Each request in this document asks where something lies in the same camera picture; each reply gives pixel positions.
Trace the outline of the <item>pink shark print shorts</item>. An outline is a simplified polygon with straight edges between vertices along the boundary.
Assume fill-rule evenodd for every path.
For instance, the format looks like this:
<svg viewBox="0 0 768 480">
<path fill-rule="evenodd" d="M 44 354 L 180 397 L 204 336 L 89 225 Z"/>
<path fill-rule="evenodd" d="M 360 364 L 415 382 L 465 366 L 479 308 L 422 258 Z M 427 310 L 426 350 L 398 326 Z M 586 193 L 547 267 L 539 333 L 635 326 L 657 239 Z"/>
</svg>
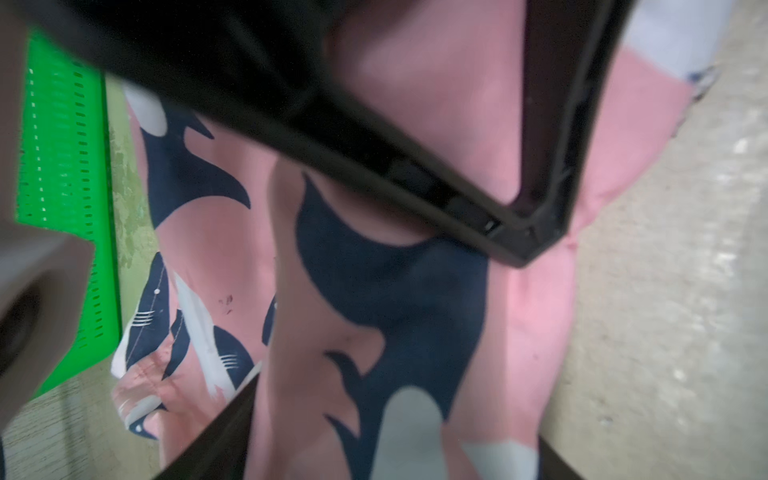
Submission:
<svg viewBox="0 0 768 480">
<path fill-rule="evenodd" d="M 566 237 L 518 270 L 123 87 L 159 250 L 112 372 L 169 464 L 250 381 L 247 479 L 532 479 L 580 231 L 672 138 L 728 1 L 642 1 Z"/>
</svg>

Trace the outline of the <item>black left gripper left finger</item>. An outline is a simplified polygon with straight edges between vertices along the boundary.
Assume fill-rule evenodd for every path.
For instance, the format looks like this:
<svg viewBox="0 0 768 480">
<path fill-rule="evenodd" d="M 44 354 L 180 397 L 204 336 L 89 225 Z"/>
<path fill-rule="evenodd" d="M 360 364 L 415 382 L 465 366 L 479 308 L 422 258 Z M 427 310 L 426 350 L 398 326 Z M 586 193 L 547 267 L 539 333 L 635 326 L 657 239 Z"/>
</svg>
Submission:
<svg viewBox="0 0 768 480">
<path fill-rule="evenodd" d="M 256 375 L 156 480 L 244 478 L 259 375 Z"/>
</svg>

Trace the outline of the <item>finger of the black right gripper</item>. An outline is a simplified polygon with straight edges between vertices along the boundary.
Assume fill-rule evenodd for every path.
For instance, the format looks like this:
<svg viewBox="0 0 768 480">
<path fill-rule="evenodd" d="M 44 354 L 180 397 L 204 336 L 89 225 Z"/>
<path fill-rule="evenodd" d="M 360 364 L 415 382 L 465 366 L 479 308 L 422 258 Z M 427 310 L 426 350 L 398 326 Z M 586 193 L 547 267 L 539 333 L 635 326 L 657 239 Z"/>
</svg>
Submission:
<svg viewBox="0 0 768 480">
<path fill-rule="evenodd" d="M 534 257 L 512 211 L 346 93 L 322 39 L 342 1 L 17 1 L 90 63 L 333 179 L 406 208 L 505 264 Z"/>
<path fill-rule="evenodd" d="M 567 233 L 603 88 L 632 1 L 529 1 L 523 44 L 520 190 L 526 267 Z"/>
</svg>

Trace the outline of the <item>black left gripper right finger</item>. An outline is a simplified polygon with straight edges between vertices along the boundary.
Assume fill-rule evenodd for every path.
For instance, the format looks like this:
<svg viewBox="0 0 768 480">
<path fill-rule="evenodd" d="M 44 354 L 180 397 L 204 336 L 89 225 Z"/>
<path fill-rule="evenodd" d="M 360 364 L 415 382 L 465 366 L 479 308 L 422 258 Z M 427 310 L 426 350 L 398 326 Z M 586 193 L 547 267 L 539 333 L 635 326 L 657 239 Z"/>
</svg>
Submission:
<svg viewBox="0 0 768 480">
<path fill-rule="evenodd" d="M 583 480 L 583 477 L 541 436 L 538 437 L 538 453 L 538 480 Z"/>
</svg>

